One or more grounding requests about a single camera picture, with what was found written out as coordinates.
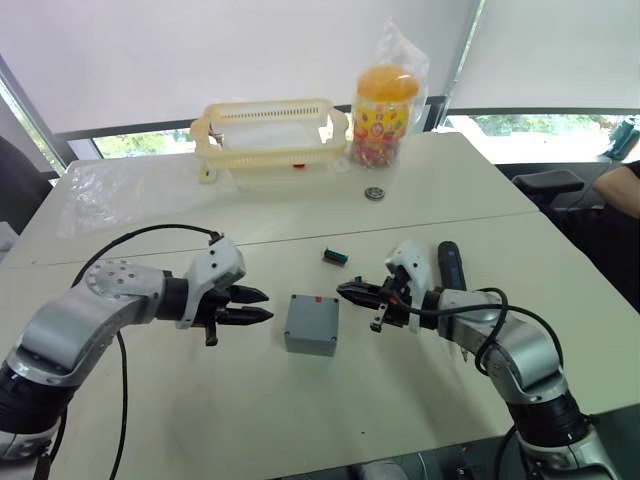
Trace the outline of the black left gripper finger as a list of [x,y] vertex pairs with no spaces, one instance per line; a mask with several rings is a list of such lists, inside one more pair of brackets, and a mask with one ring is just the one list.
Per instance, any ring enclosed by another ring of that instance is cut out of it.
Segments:
[[269,300],[269,297],[264,292],[253,287],[231,285],[226,289],[226,292],[232,303],[254,304]]
[[272,317],[270,311],[259,307],[224,308],[219,311],[221,325],[253,325]]

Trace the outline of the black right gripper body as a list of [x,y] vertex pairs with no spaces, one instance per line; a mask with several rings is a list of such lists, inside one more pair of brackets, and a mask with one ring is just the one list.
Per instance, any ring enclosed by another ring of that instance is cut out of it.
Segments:
[[386,277],[381,286],[372,289],[378,301],[370,329],[381,332],[384,325],[403,328],[409,324],[411,293],[409,274],[403,267]]

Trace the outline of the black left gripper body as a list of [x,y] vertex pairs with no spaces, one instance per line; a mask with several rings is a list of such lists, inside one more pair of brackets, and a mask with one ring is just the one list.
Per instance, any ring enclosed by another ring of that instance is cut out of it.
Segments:
[[233,287],[224,290],[212,289],[201,298],[196,313],[196,326],[204,330],[205,345],[216,346],[219,342],[218,325],[230,325],[231,313],[227,304],[232,299]]

